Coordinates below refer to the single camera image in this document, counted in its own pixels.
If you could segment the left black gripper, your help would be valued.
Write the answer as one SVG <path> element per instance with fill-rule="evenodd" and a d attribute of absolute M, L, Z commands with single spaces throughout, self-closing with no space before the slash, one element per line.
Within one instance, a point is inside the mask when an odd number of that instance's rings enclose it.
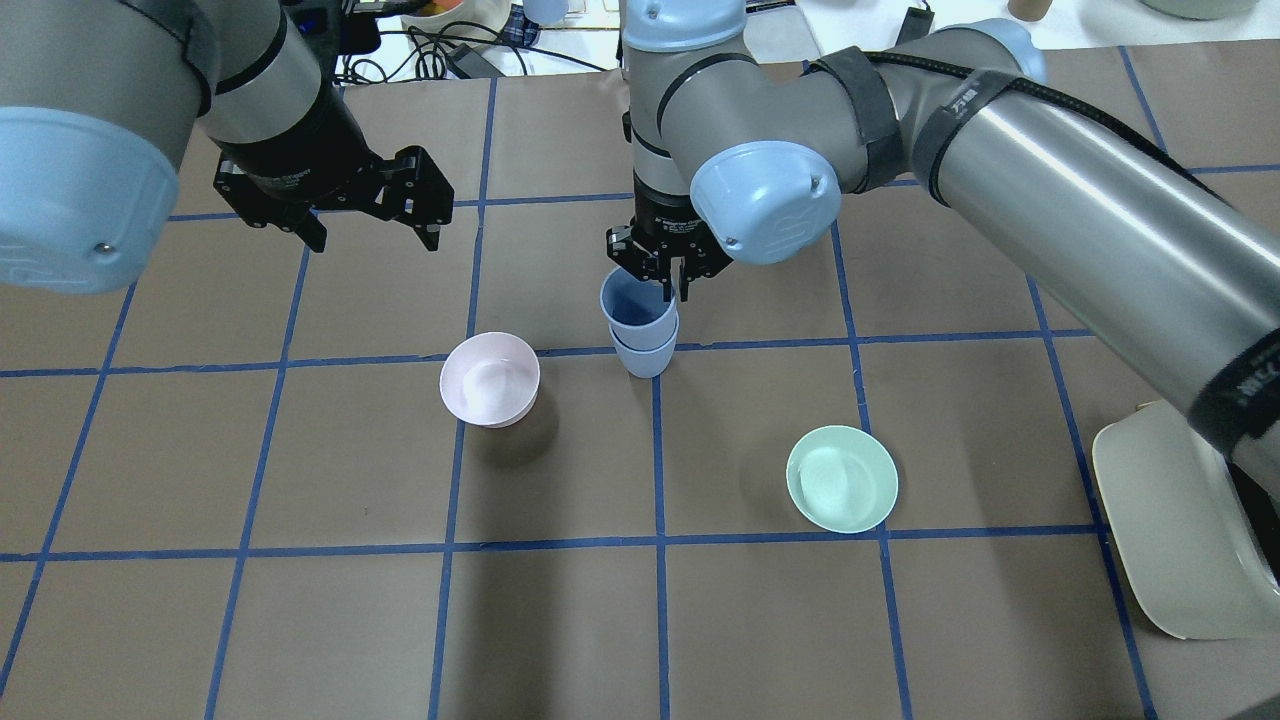
<path fill-rule="evenodd" d="M 360 211 L 411 228 L 429 252 L 440 247 L 442 228 L 453 222 L 454 188 L 426 149 L 408 146 L 393 158 L 372 154 L 335 187 L 316 199 L 297 195 L 294 182 L 269 193 L 266 181 L 251 176 L 225 154 L 219 158 L 212 187 L 247 225 L 298 236 L 311 252 L 324 252 L 328 232 L 316 211 Z"/>

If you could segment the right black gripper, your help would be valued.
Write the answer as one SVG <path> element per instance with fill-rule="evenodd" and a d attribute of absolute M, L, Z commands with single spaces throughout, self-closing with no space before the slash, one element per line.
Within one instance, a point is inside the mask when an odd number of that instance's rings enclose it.
<path fill-rule="evenodd" d="M 660 283 L 663 302 L 687 302 L 689 288 L 733 259 L 690 205 L 637 205 L 632 220 L 605 231 L 605 252 L 640 281 Z"/>

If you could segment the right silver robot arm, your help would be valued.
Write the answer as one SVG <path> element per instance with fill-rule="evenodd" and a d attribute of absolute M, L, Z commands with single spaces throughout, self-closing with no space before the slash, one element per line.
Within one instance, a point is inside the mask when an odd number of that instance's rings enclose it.
<path fill-rule="evenodd" d="M 1128 126 L 1042 85 L 1005 19 L 776 83 L 741 1 L 625 1 L 636 215 L 614 260 L 667 297 L 792 258 L 904 173 L 1277 493 L 1277 236 Z"/>

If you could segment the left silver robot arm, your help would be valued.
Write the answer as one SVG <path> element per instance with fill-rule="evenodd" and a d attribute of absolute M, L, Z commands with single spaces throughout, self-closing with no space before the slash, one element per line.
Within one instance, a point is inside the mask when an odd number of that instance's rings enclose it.
<path fill-rule="evenodd" d="M 454 191 L 420 146 L 372 151 L 337 87 L 346 1 L 5 1 L 3 283 L 108 293 L 145 272 L 195 131 L 247 225 L 326 246 L 320 210 L 434 251 Z"/>

